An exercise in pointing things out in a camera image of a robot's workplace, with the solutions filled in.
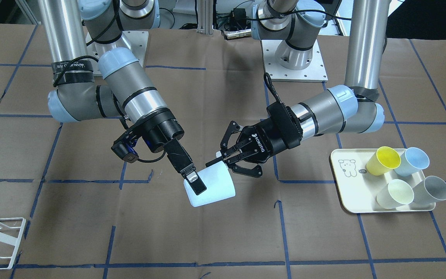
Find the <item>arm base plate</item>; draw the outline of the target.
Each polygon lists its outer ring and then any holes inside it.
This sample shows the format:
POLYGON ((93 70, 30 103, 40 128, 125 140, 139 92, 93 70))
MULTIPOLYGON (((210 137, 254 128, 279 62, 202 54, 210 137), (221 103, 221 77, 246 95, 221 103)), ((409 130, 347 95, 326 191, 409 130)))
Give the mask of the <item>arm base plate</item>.
POLYGON ((133 55, 139 59, 141 66, 145 65, 145 54, 147 51, 149 40, 148 31, 124 31, 121 38, 113 43, 100 44, 94 42, 87 46, 88 54, 93 55, 96 58, 100 58, 107 51, 116 48, 124 47, 130 49, 133 55))
POLYGON ((311 49, 290 48, 284 40, 262 40, 265 72, 273 81, 321 83, 328 80, 317 41, 311 49))

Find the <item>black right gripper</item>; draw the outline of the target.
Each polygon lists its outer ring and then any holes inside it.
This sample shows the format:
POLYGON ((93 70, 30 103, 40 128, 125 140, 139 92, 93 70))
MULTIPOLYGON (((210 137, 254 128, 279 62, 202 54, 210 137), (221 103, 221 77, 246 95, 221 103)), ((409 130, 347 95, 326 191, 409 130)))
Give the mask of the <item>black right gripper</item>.
POLYGON ((166 144, 167 157, 172 166, 177 173, 187 180, 194 193, 200 195, 207 187, 198 175, 191 157, 178 141, 183 136, 184 130, 171 110, 157 109, 149 115, 138 119, 125 132, 124 142, 134 147, 134 141, 138 138, 143 138, 152 153, 161 152, 163 145, 166 144))

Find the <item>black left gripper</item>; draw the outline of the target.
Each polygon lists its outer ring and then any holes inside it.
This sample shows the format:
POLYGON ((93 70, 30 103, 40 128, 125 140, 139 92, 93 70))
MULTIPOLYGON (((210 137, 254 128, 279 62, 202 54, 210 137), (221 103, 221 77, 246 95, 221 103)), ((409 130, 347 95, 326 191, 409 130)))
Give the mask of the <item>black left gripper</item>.
POLYGON ((237 122, 231 121, 221 140, 220 155, 216 155, 216 159, 206 163, 206 167, 222 161, 233 173, 259 178, 262 177, 260 164, 256 164, 250 169, 237 165, 237 162, 244 160, 250 163, 265 163, 268 158, 283 150, 290 150, 300 145, 303 129, 300 127, 299 119, 292 112, 292 109, 280 102, 274 102, 266 109, 269 118, 253 126, 245 126, 242 129, 237 122), (237 143, 229 146, 230 136, 240 132, 237 143), (252 138, 252 143, 246 145, 248 138, 252 138), (256 150, 257 153, 245 159, 242 155, 225 159, 240 149, 242 152, 254 152, 256 150))

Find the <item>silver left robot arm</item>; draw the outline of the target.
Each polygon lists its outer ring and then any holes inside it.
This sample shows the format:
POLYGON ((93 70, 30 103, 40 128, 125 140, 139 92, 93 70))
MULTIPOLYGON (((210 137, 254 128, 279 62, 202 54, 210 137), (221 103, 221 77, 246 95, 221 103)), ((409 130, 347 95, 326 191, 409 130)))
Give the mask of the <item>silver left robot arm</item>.
POLYGON ((230 122, 216 159, 219 167, 246 176, 262 176, 261 164, 323 134, 371 133, 384 123, 377 103, 377 81, 386 47, 389 0, 353 2, 345 81, 292 107, 280 100, 274 81, 324 83, 328 80, 317 36, 337 18, 339 0, 263 0, 248 18, 251 27, 225 32, 227 40, 252 37, 262 45, 264 82, 275 98, 268 118, 252 126, 230 122))

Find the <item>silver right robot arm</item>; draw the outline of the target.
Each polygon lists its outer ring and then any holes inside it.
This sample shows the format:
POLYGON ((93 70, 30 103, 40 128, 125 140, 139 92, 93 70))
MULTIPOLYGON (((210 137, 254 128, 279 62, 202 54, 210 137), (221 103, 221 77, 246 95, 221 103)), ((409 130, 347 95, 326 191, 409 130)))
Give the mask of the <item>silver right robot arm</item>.
POLYGON ((142 138, 167 155, 195 194, 202 175, 179 140, 184 130, 133 53, 130 35, 156 27, 156 0, 40 0, 51 49, 53 86, 48 109, 59 122, 120 117, 125 132, 113 142, 123 161, 141 161, 142 138))

